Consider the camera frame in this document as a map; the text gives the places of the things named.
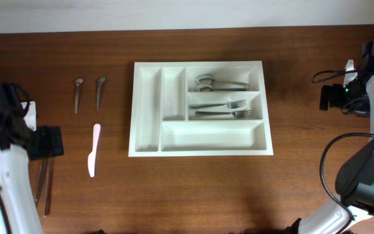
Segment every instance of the wooden table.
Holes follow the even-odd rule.
[[[342,133],[368,132],[369,119],[320,111],[322,85],[311,76],[357,61],[373,38],[374,25],[0,34],[0,82],[23,85],[37,103],[38,124],[62,128],[65,155],[55,159],[50,216],[38,206],[44,232],[238,233],[285,228],[312,214],[328,199],[318,176],[324,147]],[[263,61],[274,156],[129,158],[134,62],[225,60]],[[100,76],[108,81],[96,112]],[[76,115],[78,77],[84,83]],[[90,178],[94,123],[103,134]],[[366,142],[333,146],[330,187]],[[33,191],[39,165],[31,162]],[[374,218],[352,230],[374,233]]]

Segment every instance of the fork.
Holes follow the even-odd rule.
[[[197,117],[203,117],[203,116],[215,116],[215,115],[225,115],[230,114],[231,116],[235,118],[246,118],[252,115],[251,110],[237,110],[232,112],[211,112],[211,111],[196,111],[195,115]]]
[[[197,109],[203,109],[203,108],[209,108],[209,107],[220,107],[220,106],[225,106],[229,109],[236,109],[239,107],[243,107],[246,104],[247,104],[246,99],[242,99],[239,101],[230,101],[230,102],[220,103],[220,104],[191,104],[190,109],[197,110]]]

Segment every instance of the white plastic knife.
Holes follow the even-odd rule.
[[[95,163],[96,163],[96,151],[97,151],[97,143],[99,141],[99,136],[101,134],[101,125],[95,124],[93,126],[93,146],[92,152],[88,156],[88,169],[90,177],[95,176]]]

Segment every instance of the pink knife handle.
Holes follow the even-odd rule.
[[[100,124],[95,124],[93,126],[93,146],[92,146],[92,151],[96,152],[97,150],[97,143],[99,141],[99,136],[101,134],[101,125]]]

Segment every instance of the white cutlery tray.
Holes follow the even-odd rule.
[[[194,92],[195,78],[202,74],[217,81],[246,82],[250,89]],[[247,105],[237,109],[188,108],[240,99]],[[253,115],[195,116],[196,111],[244,109]],[[136,62],[129,157],[207,155],[273,155],[262,62]]]

